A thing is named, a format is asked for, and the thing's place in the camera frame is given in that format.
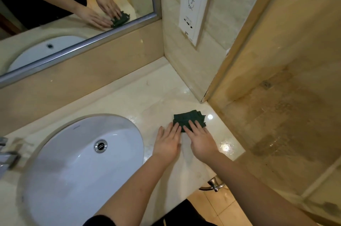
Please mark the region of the person's left hand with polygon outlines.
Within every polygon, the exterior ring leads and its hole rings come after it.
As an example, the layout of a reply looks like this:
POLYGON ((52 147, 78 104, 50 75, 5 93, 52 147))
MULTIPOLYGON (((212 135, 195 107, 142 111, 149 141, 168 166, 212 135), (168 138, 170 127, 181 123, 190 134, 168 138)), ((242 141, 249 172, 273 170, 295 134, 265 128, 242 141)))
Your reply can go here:
POLYGON ((164 128, 163 141, 157 144, 155 140, 153 147, 152 156, 156 157, 164 166, 170 165, 170 163, 175 160, 181 148, 181 135, 180 139, 172 139, 173 126, 174 124, 171 122, 164 128))

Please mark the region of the person's right hand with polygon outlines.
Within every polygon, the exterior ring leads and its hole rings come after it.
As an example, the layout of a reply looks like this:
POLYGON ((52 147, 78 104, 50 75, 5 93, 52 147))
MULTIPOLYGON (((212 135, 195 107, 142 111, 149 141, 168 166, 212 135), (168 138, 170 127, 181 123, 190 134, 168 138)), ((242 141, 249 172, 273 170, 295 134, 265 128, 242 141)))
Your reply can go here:
POLYGON ((189 120, 189 125, 195 134, 195 139, 191 141, 191 150, 198 160, 209 165, 219 154, 217 144, 208 130, 207 133, 195 133, 195 123, 189 120))

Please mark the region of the dark green scouring pad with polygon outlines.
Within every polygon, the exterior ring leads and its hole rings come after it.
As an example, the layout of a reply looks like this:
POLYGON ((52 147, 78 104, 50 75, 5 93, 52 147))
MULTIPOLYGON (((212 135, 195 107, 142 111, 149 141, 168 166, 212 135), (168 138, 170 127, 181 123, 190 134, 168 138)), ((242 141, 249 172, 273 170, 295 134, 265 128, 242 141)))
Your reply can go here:
POLYGON ((189 125, 189 120, 193 123, 195 123, 195 121, 198 121, 202 128, 206 127, 205 117, 206 116, 203 115, 201 111, 192 110, 186 113, 174 114, 173 124, 179 123, 179 126, 181 127, 181 132, 185 133, 183 126, 186 126, 187 128, 189 128, 190 131, 192 131, 189 125))

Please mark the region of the person's right forearm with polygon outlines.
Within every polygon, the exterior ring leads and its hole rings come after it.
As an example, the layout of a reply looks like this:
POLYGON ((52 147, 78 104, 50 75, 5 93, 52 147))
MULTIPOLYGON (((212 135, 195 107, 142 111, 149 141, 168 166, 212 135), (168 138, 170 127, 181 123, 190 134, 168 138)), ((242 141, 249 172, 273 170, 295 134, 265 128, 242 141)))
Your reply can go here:
POLYGON ((253 226, 318 226, 270 187, 219 151, 195 154, 222 179, 253 226))

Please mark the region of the person's left forearm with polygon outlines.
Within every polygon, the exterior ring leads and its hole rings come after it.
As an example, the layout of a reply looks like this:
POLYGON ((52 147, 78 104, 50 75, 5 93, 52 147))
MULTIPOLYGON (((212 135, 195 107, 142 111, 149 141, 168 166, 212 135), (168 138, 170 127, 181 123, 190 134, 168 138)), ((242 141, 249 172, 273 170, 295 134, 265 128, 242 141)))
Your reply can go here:
POLYGON ((139 226, 155 186, 177 155, 152 154, 83 226, 139 226))

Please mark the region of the chrome hook under counter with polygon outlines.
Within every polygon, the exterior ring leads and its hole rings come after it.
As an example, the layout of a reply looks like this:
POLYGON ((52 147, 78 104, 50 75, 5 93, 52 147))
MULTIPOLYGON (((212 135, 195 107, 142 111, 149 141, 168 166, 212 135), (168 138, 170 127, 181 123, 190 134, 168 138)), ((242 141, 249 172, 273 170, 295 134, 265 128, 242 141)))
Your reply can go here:
POLYGON ((218 192, 221 188, 225 186, 225 183, 218 177, 215 176, 207 182, 207 186, 202 186, 199 188, 201 191, 215 191, 218 192))

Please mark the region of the chrome sink overflow drain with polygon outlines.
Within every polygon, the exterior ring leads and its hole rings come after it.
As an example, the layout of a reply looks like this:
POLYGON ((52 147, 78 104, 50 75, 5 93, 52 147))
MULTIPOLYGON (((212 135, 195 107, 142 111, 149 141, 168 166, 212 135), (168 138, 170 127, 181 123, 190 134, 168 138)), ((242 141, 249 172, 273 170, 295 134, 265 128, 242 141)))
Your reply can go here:
POLYGON ((104 139, 100 139, 94 144, 94 150, 96 153, 99 153, 99 154, 103 153, 106 149, 107 149, 107 141, 104 139))

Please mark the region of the person's black clothing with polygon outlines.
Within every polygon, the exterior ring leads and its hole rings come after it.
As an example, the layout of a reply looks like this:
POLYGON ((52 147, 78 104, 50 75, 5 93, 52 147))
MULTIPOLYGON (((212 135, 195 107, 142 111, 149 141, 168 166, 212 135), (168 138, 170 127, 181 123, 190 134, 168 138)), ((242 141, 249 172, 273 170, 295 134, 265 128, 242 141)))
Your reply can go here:
MULTIPOLYGON (((116 226, 116 224, 105 215, 95 215, 88 219, 83 226, 116 226)), ((154 222, 151 226, 217 226, 205 220, 186 199, 173 210, 154 222)))

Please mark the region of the white ceramic sink basin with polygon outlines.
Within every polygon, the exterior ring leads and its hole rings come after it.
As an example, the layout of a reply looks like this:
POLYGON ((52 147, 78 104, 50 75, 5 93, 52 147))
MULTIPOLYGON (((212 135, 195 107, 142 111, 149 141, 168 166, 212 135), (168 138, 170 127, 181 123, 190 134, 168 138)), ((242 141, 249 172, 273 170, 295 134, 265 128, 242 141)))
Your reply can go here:
POLYGON ((49 135, 28 159, 18 186, 28 226, 82 226, 140 168, 144 145, 127 118, 98 114, 49 135), (104 139, 107 149, 96 153, 104 139))

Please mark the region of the beige stone door jamb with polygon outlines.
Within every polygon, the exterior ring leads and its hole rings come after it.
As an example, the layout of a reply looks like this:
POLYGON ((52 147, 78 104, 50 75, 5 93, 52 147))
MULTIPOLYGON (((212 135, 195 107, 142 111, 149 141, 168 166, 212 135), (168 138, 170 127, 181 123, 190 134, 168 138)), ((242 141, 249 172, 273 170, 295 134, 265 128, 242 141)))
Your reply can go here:
POLYGON ((214 94, 215 90, 223 80, 224 76, 228 73, 229 69, 232 67, 234 62, 237 60, 240 50, 245 45, 248 37, 252 33, 252 30, 256 26, 258 20, 262 16, 263 12, 266 10, 268 4, 271 0, 256 0, 254 6, 252 7, 247 19, 245 20, 240 32, 238 33, 235 41, 230 47, 224 61, 219 67, 215 77, 213 78, 207 92, 200 100, 201 103, 206 102, 214 94))

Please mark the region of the chrome faucet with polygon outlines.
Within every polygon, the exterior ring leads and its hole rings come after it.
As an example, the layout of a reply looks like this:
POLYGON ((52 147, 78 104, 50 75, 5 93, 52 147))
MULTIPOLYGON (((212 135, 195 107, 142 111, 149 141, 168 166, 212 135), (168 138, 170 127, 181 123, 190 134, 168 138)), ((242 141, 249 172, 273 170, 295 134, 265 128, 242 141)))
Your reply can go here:
POLYGON ((8 170, 13 169, 21 159, 21 155, 17 151, 3 152, 3 147, 6 146, 8 138, 0 137, 0 179, 8 170))

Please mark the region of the white wall socket plate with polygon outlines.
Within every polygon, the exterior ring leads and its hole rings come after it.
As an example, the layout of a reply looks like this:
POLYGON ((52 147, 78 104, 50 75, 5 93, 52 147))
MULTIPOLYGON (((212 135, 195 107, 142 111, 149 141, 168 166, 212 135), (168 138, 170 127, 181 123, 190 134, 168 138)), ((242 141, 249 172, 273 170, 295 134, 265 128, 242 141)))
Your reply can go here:
POLYGON ((181 0, 178 27, 197 46, 209 0, 181 0))

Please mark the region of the wall mirror with metal frame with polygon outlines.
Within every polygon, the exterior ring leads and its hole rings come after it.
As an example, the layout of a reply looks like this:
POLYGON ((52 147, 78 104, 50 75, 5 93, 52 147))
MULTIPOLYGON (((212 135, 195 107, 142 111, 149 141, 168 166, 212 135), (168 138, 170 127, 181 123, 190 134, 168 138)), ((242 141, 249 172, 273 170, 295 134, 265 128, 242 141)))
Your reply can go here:
POLYGON ((161 0, 0 0, 0 89, 161 18, 161 0))

